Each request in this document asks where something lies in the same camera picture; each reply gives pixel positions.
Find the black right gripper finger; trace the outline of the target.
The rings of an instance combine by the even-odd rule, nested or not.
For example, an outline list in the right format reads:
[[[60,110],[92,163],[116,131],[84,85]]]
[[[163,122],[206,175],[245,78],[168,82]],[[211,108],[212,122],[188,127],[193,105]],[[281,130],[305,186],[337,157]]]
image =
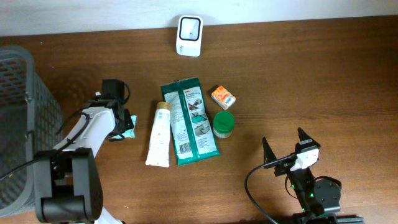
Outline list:
[[[264,167],[265,169],[270,169],[275,167],[277,164],[275,161],[277,160],[273,150],[271,149],[266,137],[262,138],[262,146],[263,146],[263,151],[264,151],[264,163],[266,166]]]
[[[311,138],[301,127],[298,128],[298,137],[300,140],[298,144],[302,149],[312,146],[321,148],[321,145]]]

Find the mint wipes pack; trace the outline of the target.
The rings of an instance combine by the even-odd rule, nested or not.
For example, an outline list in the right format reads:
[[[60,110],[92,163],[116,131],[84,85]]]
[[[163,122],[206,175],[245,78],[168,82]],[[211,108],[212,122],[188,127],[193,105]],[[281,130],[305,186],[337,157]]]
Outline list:
[[[132,124],[133,124],[134,127],[131,128],[131,129],[127,129],[121,135],[113,136],[110,139],[110,141],[121,141],[121,140],[126,139],[126,138],[134,139],[136,137],[135,132],[134,132],[135,127],[136,127],[136,119],[137,119],[136,115],[131,115],[131,120],[132,120]]]

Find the white cream tube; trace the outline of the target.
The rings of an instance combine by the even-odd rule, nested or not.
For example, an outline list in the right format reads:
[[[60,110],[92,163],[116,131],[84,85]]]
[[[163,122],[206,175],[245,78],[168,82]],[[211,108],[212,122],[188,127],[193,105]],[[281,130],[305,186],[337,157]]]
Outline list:
[[[147,166],[169,167],[171,104],[159,102],[150,134]]]

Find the green lid jar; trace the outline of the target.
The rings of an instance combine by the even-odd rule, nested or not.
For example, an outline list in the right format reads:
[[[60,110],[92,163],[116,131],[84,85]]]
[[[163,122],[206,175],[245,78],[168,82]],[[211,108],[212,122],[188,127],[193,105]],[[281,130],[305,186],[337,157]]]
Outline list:
[[[220,111],[213,119],[213,132],[218,138],[231,136],[235,126],[235,118],[228,111]]]

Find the green glove package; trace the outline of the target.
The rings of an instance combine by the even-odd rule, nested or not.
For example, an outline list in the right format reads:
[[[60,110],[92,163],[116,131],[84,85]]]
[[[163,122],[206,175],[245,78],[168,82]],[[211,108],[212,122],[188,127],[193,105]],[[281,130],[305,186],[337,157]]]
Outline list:
[[[199,78],[163,85],[161,92],[164,101],[171,104],[170,125],[177,164],[184,166],[219,156]]]

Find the orange tissue pack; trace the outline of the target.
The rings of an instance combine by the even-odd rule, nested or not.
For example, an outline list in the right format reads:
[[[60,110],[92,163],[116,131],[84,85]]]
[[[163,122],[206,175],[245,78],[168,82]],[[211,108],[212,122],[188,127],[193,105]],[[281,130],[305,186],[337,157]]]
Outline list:
[[[217,104],[227,110],[230,108],[235,102],[236,97],[232,95],[224,86],[220,85],[211,93],[211,97],[217,102]]]

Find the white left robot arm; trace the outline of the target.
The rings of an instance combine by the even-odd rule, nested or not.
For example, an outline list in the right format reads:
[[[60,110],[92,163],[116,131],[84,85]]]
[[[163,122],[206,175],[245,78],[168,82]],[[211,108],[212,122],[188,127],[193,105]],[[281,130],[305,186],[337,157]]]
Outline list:
[[[133,128],[129,110],[97,106],[75,115],[68,136],[34,156],[35,214],[42,223],[119,223],[103,206],[95,157],[105,140]]]

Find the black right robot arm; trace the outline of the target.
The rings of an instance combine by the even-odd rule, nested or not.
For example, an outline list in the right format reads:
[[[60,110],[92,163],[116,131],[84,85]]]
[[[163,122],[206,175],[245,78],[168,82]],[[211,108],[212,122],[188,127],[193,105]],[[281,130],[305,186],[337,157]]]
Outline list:
[[[299,142],[295,151],[277,158],[266,138],[262,139],[265,168],[274,169],[276,177],[285,175],[291,183],[302,212],[292,217],[292,223],[364,223],[362,217],[338,217],[341,210],[342,183],[328,176],[315,177],[310,167],[318,162],[321,145],[302,128],[298,128]]]

